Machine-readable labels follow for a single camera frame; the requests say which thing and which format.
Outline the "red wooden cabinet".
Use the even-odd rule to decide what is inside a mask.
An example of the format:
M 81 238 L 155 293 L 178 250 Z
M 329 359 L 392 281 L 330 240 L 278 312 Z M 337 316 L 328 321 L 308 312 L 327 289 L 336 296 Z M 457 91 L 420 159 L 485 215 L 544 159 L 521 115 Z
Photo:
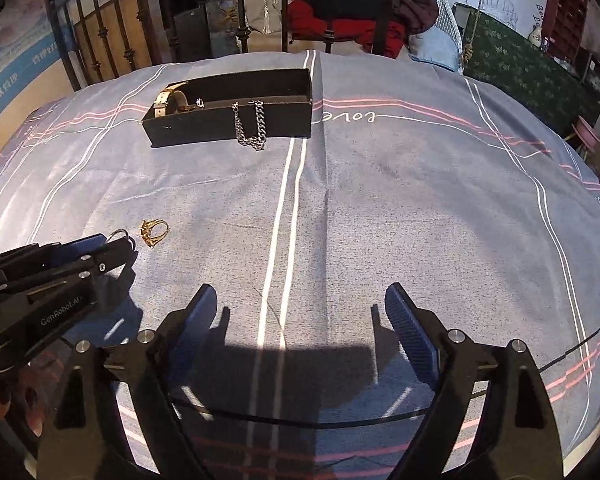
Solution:
M 547 53 L 572 63 L 578 54 L 588 0 L 547 0 L 542 36 L 547 40 Z

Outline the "light blue pillow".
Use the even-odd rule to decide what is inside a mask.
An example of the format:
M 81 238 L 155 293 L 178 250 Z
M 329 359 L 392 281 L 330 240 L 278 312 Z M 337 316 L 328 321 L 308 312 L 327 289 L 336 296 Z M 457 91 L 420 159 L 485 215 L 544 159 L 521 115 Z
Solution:
M 434 64 L 454 73 L 462 71 L 462 37 L 454 21 L 435 24 L 426 32 L 411 36 L 408 52 L 414 61 Z

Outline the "pink small stool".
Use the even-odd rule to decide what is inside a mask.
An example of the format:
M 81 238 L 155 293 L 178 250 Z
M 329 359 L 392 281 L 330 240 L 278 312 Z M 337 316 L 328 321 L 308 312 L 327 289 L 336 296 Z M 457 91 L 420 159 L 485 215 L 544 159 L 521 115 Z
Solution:
M 564 137 L 569 144 L 587 162 L 592 160 L 600 138 L 593 127 L 582 117 L 578 116 L 570 125 L 570 130 Z

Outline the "black iron bed frame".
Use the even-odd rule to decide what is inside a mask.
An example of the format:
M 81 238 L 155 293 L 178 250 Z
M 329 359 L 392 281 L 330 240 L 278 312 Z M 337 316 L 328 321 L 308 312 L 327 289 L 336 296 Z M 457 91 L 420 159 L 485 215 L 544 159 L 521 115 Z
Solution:
M 44 0 L 71 88 L 118 78 L 153 65 L 199 61 L 233 52 L 289 52 L 336 44 L 332 21 L 324 41 L 293 40 L 292 0 Z M 382 55 L 389 26 L 376 23 L 370 53 Z

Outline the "silver plain ring hoop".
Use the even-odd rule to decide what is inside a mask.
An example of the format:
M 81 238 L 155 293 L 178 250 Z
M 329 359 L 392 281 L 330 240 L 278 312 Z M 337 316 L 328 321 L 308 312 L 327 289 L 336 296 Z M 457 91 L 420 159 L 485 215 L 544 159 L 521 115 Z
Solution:
M 129 232 L 125 229 L 116 229 L 114 232 L 112 232 L 106 239 L 107 243 L 113 242 L 114 240 L 118 240 L 119 238 L 124 237 L 124 238 L 128 238 L 129 237 Z

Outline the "red cloth on swing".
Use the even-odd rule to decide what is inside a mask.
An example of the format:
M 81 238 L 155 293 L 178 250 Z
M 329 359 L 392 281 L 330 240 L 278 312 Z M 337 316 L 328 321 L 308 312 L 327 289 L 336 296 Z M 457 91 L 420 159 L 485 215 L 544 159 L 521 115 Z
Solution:
M 327 22 L 314 15 L 314 10 L 304 0 L 294 0 L 288 6 L 288 26 L 293 40 L 324 41 Z M 335 42 L 354 41 L 365 52 L 373 50 L 376 22 L 337 18 L 332 22 Z M 387 30 L 383 56 L 397 58 L 407 38 L 406 28 L 391 21 Z

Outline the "green patterned cloth table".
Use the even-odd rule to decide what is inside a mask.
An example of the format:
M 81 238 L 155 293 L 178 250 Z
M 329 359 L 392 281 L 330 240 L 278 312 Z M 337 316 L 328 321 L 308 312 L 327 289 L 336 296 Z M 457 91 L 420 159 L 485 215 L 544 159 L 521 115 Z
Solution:
M 454 13 L 463 11 L 467 18 L 457 24 L 464 46 L 472 47 L 465 75 L 507 93 L 559 134 L 570 132 L 578 118 L 597 122 L 600 102 L 568 70 L 500 21 L 457 3 Z

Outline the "blue striped bed sheet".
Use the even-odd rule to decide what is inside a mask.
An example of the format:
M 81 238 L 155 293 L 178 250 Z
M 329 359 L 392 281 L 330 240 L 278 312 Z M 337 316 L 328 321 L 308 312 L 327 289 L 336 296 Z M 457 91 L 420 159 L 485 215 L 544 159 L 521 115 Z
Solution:
M 311 74 L 308 138 L 151 146 L 142 119 L 170 84 L 288 68 Z M 317 51 L 169 64 L 36 108 L 0 154 L 0 252 L 147 220 L 156 246 L 24 372 L 34 431 L 72 344 L 124 344 L 210 284 L 172 391 L 210 470 L 386 478 L 432 399 L 385 314 L 400 283 L 474 341 L 528 344 L 567 467 L 600 435 L 600 185 L 490 84 Z

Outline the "black rectangular jewelry box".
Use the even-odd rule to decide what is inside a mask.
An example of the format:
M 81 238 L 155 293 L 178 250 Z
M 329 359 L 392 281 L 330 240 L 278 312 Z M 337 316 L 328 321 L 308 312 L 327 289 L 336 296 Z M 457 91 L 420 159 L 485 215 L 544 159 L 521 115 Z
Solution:
M 312 79 L 306 68 L 250 70 L 186 80 L 189 102 L 202 110 L 155 118 L 151 104 L 142 126 L 154 148 L 234 140 L 262 151 L 273 138 L 311 134 Z

